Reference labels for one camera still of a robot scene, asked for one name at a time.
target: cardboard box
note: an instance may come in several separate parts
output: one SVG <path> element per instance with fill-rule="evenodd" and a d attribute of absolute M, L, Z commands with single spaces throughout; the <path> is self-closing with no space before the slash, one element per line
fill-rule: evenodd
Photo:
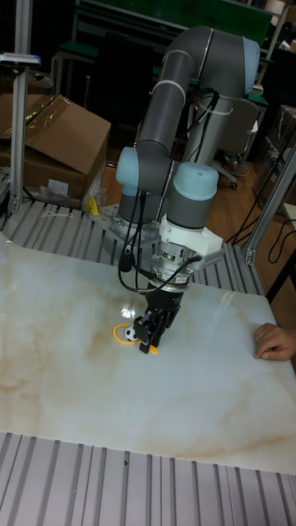
<path fill-rule="evenodd" d="M 110 123 L 59 97 L 28 96 L 24 184 L 82 199 L 106 158 Z M 10 165 L 12 95 L 0 96 L 0 166 Z"/>
<path fill-rule="evenodd" d="M 0 94 L 13 92 L 13 80 L 0 78 Z M 53 95 L 53 85 L 48 73 L 42 73 L 38 70 L 29 70 L 28 81 L 29 95 Z"/>

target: ribbed metal plate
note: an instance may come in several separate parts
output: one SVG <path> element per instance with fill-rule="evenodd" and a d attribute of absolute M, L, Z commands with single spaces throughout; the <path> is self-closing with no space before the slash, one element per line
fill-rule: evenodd
<path fill-rule="evenodd" d="M 0 219 L 0 229 L 23 247 L 63 256 L 116 265 L 120 254 L 98 223 L 55 205 L 27 201 Z M 142 260 L 154 251 L 143 248 Z M 263 293 L 255 269 L 230 245 L 195 281 Z M 0 526 L 293 524 L 293 476 L 0 433 Z"/>
<path fill-rule="evenodd" d="M 22 247 L 108 265 L 118 263 L 122 246 L 84 212 L 38 201 L 26 201 L 16 215 L 0 223 L 0 229 Z M 145 247 L 142 260 L 149 261 L 154 251 L 154 245 Z M 219 263 L 196 272 L 194 280 L 235 292 L 263 294 L 256 270 L 244 265 L 231 245 L 224 245 L 224 258 Z"/>
<path fill-rule="evenodd" d="M 288 526 L 296 477 L 0 434 L 1 526 Z"/>

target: black and white ball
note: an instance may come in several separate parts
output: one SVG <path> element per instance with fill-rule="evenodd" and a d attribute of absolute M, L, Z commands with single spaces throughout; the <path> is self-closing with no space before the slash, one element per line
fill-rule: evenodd
<path fill-rule="evenodd" d="M 132 325 L 125 329 L 124 335 L 128 342 L 135 342 L 137 340 L 136 331 Z"/>

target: yellow object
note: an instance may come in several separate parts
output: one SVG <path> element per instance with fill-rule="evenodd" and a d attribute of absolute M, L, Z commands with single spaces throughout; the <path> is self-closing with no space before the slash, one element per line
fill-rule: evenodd
<path fill-rule="evenodd" d="M 152 353 L 152 354 L 157 354 L 158 350 L 157 350 L 157 348 L 154 345 L 151 345 L 150 349 L 149 349 L 149 352 Z"/>
<path fill-rule="evenodd" d="M 127 341 L 124 341 L 123 339 L 120 339 L 117 334 L 116 334 L 116 331 L 117 329 L 119 329 L 119 327 L 129 327 L 129 324 L 128 323 L 120 323 L 119 325 L 116 325 L 116 327 L 114 327 L 113 329 L 113 336 L 114 338 L 120 343 L 120 344 L 123 344 L 123 345 L 133 345 L 135 344 L 136 342 L 139 342 L 140 340 L 137 339 L 136 341 L 134 342 L 127 342 Z"/>
<path fill-rule="evenodd" d="M 117 329 L 119 329 L 119 327 L 129 327 L 129 324 L 128 323 L 119 323 L 119 325 L 116 325 L 116 327 L 114 327 L 114 329 L 113 329 L 113 336 L 120 344 L 133 345 L 133 344 L 139 344 L 140 343 L 139 339 L 136 339 L 134 342 L 127 342 L 127 341 L 125 341 L 123 339 L 120 339 L 117 336 L 117 334 L 116 334 L 116 331 L 117 331 Z M 152 354 L 157 354 L 158 350 L 157 350 L 156 347 L 154 347 L 154 345 L 151 345 L 150 349 L 149 349 L 149 352 L 152 353 Z"/>
<path fill-rule="evenodd" d="M 89 196 L 86 202 L 86 212 L 91 212 L 91 214 L 95 217 L 98 217 L 100 215 L 99 208 L 95 202 L 94 196 Z"/>

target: floor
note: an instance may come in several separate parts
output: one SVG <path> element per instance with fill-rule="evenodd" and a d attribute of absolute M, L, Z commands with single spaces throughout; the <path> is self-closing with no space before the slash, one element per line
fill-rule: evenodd
<path fill-rule="evenodd" d="M 128 135 L 129 143 L 132 145 L 131 135 Z M 108 161 L 116 163 L 118 161 L 119 152 L 118 136 L 114 134 L 114 137 L 111 137 L 111 141 L 109 142 Z M 239 230 L 255 200 L 252 190 L 252 181 L 254 180 L 254 177 L 256 177 L 256 173 L 251 164 L 248 164 L 247 166 L 249 168 L 249 174 L 246 177 L 241 177 L 239 179 L 238 188 L 236 190 L 230 189 L 229 182 L 225 177 L 220 178 L 218 191 L 210 209 L 206 226 L 225 240 Z M 118 203 L 121 195 L 121 185 L 119 185 L 115 179 L 114 168 L 105 169 L 102 186 L 107 188 L 107 205 Z M 255 219 L 260 212 L 261 209 L 259 205 L 257 205 L 250 221 Z M 257 249 L 256 268 L 265 293 L 267 293 L 269 287 L 272 285 L 276 276 L 279 274 L 284 263 L 287 261 L 296 246 L 296 237 L 289 236 L 284 244 L 284 249 L 279 261 L 274 265 L 268 261 L 269 250 L 271 249 L 280 231 L 280 227 L 285 220 L 286 218 L 280 215 L 274 217 L 261 241 L 261 245 Z M 290 231 L 288 225 L 284 228 L 285 233 Z M 279 248 L 280 246 L 275 248 L 273 256 L 277 255 L 277 250 Z M 275 318 L 280 325 L 287 329 L 296 329 L 296 291 L 290 279 L 286 281 L 271 304 L 271 307 L 275 314 Z"/>

